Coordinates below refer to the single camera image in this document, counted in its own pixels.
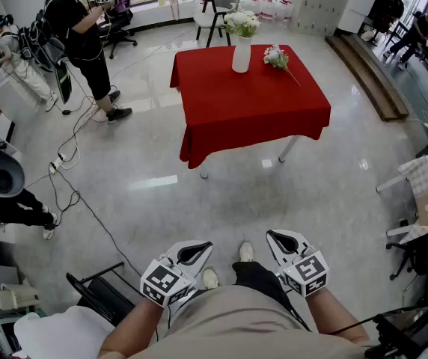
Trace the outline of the black chest-mounted device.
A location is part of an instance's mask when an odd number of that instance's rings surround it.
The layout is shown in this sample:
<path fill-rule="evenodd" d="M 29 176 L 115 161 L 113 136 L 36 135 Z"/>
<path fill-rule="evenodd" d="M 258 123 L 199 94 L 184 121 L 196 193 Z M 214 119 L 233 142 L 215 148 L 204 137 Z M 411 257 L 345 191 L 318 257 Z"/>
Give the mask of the black chest-mounted device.
<path fill-rule="evenodd" d="M 428 307 L 407 307 L 375 316 L 379 344 L 365 359 L 428 359 Z"/>

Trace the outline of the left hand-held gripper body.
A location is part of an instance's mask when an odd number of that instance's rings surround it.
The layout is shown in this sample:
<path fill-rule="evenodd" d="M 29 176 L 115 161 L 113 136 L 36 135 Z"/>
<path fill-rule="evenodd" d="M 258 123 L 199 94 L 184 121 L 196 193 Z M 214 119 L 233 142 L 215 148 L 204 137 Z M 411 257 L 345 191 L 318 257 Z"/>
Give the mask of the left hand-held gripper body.
<path fill-rule="evenodd" d="M 186 265 L 172 251 L 153 260 L 141 276 L 141 293 L 162 308 L 188 295 L 200 271 L 197 263 Z"/>

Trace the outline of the black mesh office chair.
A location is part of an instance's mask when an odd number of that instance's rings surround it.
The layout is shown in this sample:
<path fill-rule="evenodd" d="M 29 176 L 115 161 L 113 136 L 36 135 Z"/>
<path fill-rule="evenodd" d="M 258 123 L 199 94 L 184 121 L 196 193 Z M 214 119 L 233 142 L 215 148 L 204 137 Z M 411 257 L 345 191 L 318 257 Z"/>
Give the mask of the black mesh office chair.
<path fill-rule="evenodd" d="M 132 28 L 128 29 L 133 18 L 130 6 L 131 0 L 129 8 L 124 12 L 117 12 L 112 8 L 105 15 L 104 21 L 98 25 L 104 47 L 111 46 L 109 55 L 111 60 L 114 58 L 115 50 L 120 43 L 131 43 L 133 46 L 138 45 L 138 42 L 132 38 L 135 31 Z"/>

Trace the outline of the beige desktop device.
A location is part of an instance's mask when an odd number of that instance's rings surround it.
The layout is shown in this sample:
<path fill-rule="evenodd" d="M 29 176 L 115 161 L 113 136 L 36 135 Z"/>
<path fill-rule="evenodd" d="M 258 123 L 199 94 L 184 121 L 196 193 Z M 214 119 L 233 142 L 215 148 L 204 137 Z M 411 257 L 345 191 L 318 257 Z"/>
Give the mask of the beige desktop device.
<path fill-rule="evenodd" d="M 0 310 L 18 310 L 39 303 L 39 292 L 32 286 L 5 283 L 0 286 Z"/>

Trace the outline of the pale blue flower bouquet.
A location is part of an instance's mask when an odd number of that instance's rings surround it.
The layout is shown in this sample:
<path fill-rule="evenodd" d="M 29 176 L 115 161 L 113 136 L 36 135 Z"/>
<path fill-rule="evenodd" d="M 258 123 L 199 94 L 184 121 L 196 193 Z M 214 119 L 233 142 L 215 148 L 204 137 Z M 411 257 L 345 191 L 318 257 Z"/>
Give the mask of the pale blue flower bouquet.
<path fill-rule="evenodd" d="M 279 45 L 271 45 L 265 49 L 263 53 L 263 62 L 264 64 L 271 65 L 274 68 L 286 71 L 296 84 L 299 87 L 301 86 L 288 67 L 289 56 L 280 48 Z"/>

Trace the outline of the wooden step platform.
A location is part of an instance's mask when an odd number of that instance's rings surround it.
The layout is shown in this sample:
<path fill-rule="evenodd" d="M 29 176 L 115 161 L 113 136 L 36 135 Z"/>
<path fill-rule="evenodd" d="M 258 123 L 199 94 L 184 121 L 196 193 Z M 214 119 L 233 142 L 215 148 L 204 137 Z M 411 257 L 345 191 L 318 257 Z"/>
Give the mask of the wooden step platform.
<path fill-rule="evenodd" d="M 356 34 L 325 37 L 325 41 L 344 62 L 372 103 L 380 120 L 405 120 L 409 116 L 407 99 L 381 61 Z"/>

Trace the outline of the grey locker cabinet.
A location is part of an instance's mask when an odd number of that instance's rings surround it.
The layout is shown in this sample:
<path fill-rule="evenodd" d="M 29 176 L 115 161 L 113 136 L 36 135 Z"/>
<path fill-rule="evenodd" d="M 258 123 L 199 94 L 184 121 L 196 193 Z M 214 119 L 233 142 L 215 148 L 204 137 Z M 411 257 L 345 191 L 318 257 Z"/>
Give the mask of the grey locker cabinet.
<path fill-rule="evenodd" d="M 328 37 L 337 29 L 348 0 L 292 0 L 291 30 Z"/>

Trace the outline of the table with white legs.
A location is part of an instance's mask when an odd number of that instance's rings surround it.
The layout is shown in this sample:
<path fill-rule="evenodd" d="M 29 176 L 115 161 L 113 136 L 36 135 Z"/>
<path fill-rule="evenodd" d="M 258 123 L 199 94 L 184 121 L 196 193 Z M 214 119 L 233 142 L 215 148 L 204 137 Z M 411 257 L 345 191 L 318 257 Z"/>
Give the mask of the table with white legs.
<path fill-rule="evenodd" d="M 292 150 L 293 145 L 298 141 L 300 138 L 299 135 L 292 136 L 291 139 L 288 141 L 285 148 L 282 150 L 280 155 L 278 156 L 278 161 L 283 164 L 286 160 L 286 157 L 288 153 Z M 209 177 L 208 171 L 207 171 L 207 160 L 205 160 L 200 166 L 199 166 L 199 175 L 203 180 L 206 180 Z"/>

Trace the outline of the person's right shoe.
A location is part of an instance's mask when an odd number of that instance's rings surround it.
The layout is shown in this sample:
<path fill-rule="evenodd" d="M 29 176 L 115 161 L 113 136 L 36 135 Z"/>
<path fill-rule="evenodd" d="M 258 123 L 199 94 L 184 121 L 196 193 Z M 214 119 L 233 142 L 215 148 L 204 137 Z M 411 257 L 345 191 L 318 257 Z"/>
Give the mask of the person's right shoe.
<path fill-rule="evenodd" d="M 243 242 L 239 247 L 239 261 L 248 263 L 254 261 L 254 249 L 250 242 Z"/>

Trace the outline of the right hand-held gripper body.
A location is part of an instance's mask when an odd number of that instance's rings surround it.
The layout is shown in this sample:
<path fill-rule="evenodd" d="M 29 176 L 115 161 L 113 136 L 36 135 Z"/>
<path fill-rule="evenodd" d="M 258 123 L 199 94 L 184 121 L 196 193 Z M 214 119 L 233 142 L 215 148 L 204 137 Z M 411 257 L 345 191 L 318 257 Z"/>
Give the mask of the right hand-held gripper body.
<path fill-rule="evenodd" d="M 328 284 L 329 267 L 320 251 L 299 257 L 281 268 L 281 282 L 302 297 L 313 295 Z"/>

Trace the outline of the black swivel chair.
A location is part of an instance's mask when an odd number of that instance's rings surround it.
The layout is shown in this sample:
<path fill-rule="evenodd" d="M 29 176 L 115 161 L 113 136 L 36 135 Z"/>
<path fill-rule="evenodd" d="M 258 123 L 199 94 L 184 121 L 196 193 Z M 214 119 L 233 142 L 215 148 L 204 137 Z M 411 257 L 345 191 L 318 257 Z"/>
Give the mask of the black swivel chair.
<path fill-rule="evenodd" d="M 390 280 L 395 280 L 407 263 L 410 264 L 407 272 L 414 271 L 419 275 L 428 274 L 428 233 L 405 244 L 388 243 L 385 248 L 387 250 L 397 248 L 403 251 L 403 260 L 397 271 L 390 275 Z"/>

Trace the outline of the person's right forearm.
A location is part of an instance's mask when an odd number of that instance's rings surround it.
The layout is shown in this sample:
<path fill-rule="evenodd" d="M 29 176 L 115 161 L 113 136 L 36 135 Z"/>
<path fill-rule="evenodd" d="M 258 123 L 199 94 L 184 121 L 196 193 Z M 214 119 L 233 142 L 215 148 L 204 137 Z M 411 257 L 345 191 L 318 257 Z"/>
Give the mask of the person's right forearm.
<path fill-rule="evenodd" d="M 357 319 L 326 287 L 305 300 L 320 334 L 342 337 L 351 343 L 366 343 L 370 340 L 361 325 L 353 326 L 358 322 Z"/>

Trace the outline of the person's left forearm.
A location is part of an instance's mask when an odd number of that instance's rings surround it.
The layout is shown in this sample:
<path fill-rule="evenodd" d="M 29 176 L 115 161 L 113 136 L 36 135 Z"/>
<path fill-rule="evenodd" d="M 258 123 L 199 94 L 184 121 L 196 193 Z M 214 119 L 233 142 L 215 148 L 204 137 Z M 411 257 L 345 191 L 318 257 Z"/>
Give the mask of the person's left forearm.
<path fill-rule="evenodd" d="M 99 359 L 127 359 L 144 351 L 155 334 L 163 308 L 143 299 L 105 338 Z"/>

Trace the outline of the grey chair with black legs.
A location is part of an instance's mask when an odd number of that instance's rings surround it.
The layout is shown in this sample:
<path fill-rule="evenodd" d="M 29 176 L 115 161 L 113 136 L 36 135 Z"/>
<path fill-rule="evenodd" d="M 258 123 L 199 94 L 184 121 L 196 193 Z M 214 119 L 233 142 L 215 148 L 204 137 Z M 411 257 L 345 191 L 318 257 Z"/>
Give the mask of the grey chair with black legs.
<path fill-rule="evenodd" d="M 213 35 L 217 31 L 220 38 L 226 29 L 224 19 L 229 13 L 237 11 L 240 0 L 202 0 L 202 10 L 193 17 L 197 26 L 196 40 L 200 39 L 203 29 L 209 30 L 206 47 L 210 48 Z"/>

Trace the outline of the person's shoe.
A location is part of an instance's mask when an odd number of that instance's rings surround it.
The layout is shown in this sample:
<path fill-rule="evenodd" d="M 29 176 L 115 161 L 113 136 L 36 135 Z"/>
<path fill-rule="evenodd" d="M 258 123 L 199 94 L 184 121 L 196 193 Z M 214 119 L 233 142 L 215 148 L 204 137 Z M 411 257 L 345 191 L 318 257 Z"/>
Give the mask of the person's shoe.
<path fill-rule="evenodd" d="M 239 261 L 248 263 L 254 261 L 254 249 L 250 242 L 243 242 L 239 247 Z"/>
<path fill-rule="evenodd" d="M 218 275 L 213 269 L 205 269 L 202 279 L 205 289 L 215 289 L 219 287 Z"/>

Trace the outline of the white power strip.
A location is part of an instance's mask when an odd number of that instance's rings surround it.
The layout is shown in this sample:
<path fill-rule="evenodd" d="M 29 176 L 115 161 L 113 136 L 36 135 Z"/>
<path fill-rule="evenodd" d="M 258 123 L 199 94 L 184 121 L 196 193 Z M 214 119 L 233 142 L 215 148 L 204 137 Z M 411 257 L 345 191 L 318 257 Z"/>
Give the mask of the white power strip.
<path fill-rule="evenodd" d="M 61 168 L 64 168 L 64 162 L 66 161 L 66 156 L 63 153 L 58 154 L 58 157 L 54 162 L 49 163 L 49 172 L 50 174 L 55 174 Z"/>

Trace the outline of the red tablecloth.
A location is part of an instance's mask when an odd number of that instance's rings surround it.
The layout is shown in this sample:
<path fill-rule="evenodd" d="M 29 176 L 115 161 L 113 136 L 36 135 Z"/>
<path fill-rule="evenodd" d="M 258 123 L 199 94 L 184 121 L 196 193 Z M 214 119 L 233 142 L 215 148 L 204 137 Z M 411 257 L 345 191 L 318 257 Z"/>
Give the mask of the red tablecloth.
<path fill-rule="evenodd" d="M 198 168 L 207 156 L 288 136 L 320 138 L 331 106 L 288 45 L 288 69 L 263 60 L 267 46 L 251 46 L 248 71 L 232 68 L 234 48 L 220 46 L 178 52 L 171 88 L 179 88 L 186 129 L 180 160 Z"/>

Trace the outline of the white flower bouquet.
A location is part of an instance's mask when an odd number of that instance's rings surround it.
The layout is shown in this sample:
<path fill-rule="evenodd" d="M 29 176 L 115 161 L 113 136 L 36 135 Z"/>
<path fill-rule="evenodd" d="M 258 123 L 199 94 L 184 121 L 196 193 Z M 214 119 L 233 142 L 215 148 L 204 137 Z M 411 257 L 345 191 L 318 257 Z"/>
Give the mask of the white flower bouquet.
<path fill-rule="evenodd" d="M 260 21 L 254 12 L 240 9 L 224 16 L 224 25 L 229 34 L 238 37 L 252 38 L 260 26 Z"/>

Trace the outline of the dark hanging clothes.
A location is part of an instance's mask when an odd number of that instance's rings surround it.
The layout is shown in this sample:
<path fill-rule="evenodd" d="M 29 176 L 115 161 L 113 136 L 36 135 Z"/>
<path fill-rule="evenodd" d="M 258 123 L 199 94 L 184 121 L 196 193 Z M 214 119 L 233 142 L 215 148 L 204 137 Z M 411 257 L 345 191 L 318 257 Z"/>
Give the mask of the dark hanging clothes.
<path fill-rule="evenodd" d="M 394 21 L 402 18 L 403 12 L 402 0 L 375 0 L 368 17 L 376 31 L 386 33 Z"/>

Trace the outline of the white ceramic vase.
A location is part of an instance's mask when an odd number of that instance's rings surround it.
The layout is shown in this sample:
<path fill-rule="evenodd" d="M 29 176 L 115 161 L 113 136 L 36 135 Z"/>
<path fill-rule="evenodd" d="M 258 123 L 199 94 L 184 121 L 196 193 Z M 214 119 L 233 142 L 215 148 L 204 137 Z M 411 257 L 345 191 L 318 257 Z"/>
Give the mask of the white ceramic vase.
<path fill-rule="evenodd" d="M 232 69 L 236 73 L 246 73 L 251 60 L 251 38 L 239 37 L 233 52 Z"/>

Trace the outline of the black folding chair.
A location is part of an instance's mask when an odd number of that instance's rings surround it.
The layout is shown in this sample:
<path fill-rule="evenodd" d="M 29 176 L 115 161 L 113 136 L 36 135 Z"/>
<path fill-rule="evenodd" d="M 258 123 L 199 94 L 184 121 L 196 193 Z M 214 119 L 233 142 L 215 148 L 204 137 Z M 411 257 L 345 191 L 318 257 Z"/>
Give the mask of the black folding chair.
<path fill-rule="evenodd" d="M 67 281 L 81 296 L 77 305 L 93 310 L 115 327 L 135 308 L 135 304 L 105 280 L 103 275 L 111 272 L 142 296 L 140 291 L 116 271 L 123 266 L 124 262 L 119 262 L 80 280 L 71 273 L 66 273 Z"/>

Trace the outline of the person's torso in beige shirt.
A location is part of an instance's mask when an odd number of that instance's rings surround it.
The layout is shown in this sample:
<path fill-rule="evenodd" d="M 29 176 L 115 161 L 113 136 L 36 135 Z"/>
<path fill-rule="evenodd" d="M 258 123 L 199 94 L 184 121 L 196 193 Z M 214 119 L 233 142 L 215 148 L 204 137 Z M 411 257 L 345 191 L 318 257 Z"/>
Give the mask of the person's torso in beige shirt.
<path fill-rule="evenodd" d="M 373 345 L 305 331 L 277 301 L 232 285 L 186 302 L 167 335 L 129 359 L 364 359 Z"/>

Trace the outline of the person's left shoe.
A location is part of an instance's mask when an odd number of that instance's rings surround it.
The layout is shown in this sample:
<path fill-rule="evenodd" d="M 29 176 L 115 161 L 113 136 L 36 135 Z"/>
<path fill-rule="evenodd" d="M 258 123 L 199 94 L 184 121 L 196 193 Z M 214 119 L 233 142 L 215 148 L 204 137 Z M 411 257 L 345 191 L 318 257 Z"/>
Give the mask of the person's left shoe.
<path fill-rule="evenodd" d="M 213 269 L 205 269 L 202 279 L 205 289 L 215 289 L 219 287 L 218 275 Z"/>

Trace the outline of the row of water jugs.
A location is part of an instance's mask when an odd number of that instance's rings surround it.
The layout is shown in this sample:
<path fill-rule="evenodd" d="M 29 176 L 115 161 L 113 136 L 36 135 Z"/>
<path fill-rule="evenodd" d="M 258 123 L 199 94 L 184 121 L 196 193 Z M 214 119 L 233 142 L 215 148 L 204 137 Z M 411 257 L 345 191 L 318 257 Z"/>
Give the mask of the row of water jugs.
<path fill-rule="evenodd" d="M 242 0 L 241 5 L 259 20 L 281 26 L 288 25 L 293 12 L 293 4 L 287 0 Z"/>

